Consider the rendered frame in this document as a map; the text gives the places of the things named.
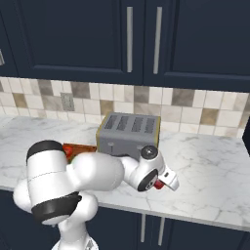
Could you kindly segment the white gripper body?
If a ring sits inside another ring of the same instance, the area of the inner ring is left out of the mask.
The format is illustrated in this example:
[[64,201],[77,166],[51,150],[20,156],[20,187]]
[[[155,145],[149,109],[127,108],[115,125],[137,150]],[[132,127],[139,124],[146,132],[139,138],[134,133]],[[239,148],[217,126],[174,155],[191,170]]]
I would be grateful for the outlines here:
[[177,190],[180,186],[177,174],[171,170],[163,174],[162,181],[171,190]]

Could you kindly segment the brown wooden cutting board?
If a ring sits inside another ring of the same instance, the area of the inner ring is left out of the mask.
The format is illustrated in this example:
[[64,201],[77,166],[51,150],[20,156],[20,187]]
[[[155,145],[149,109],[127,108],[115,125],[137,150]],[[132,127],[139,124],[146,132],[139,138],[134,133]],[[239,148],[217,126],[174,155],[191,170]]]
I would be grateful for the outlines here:
[[77,144],[63,144],[62,146],[71,146],[72,147],[72,155],[70,158],[66,158],[68,162],[71,162],[73,158],[83,152],[96,152],[96,146],[87,146],[87,145],[77,145]]

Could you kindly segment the dark blue base cupboard door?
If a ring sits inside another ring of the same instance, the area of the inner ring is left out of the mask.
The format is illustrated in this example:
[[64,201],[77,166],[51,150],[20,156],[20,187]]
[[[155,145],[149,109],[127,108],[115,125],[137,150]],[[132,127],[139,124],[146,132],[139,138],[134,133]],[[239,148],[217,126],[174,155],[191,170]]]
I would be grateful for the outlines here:
[[142,214],[100,207],[86,223],[99,250],[151,250],[151,218],[146,215],[145,242],[141,243]]
[[0,250],[52,250],[59,239],[57,227],[37,223],[14,203],[11,191],[0,190]]
[[165,218],[158,246],[160,217],[152,218],[153,250],[250,250],[250,232]]

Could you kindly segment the grey toaster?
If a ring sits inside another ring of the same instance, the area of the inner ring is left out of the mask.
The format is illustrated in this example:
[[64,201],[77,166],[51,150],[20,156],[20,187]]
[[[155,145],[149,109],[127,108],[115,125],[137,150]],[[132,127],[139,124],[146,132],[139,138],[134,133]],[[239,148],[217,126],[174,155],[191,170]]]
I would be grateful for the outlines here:
[[160,122],[154,115],[109,112],[96,133],[97,152],[139,160],[144,146],[158,147]]

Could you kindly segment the dark blue tall cabinet side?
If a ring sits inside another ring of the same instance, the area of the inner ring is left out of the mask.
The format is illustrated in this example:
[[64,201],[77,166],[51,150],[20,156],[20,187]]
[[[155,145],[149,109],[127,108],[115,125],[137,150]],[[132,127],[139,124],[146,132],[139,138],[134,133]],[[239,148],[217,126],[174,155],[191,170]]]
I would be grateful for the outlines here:
[[242,136],[242,141],[244,142],[244,145],[250,157],[250,116],[245,126],[245,130]]

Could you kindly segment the grey wall socket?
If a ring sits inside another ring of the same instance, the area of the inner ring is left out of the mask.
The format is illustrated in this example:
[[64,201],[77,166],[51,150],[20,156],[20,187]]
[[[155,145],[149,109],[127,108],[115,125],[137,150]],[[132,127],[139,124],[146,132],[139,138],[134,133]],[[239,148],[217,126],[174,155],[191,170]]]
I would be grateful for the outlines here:
[[65,111],[74,111],[73,96],[70,93],[61,93],[62,107]]

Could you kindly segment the dark blue wall cupboard door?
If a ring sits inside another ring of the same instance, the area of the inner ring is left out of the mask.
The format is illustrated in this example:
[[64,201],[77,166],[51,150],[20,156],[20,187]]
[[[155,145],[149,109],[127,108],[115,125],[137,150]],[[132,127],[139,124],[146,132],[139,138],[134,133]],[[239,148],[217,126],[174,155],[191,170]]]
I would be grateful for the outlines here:
[[0,76],[16,77],[18,75],[18,72],[1,14],[0,14],[0,49],[2,51],[5,61],[4,65],[0,65]]
[[[133,70],[127,72],[127,7]],[[20,77],[141,85],[145,0],[1,0]]]
[[[162,7],[158,73],[156,10]],[[146,0],[146,86],[250,92],[250,0]]]

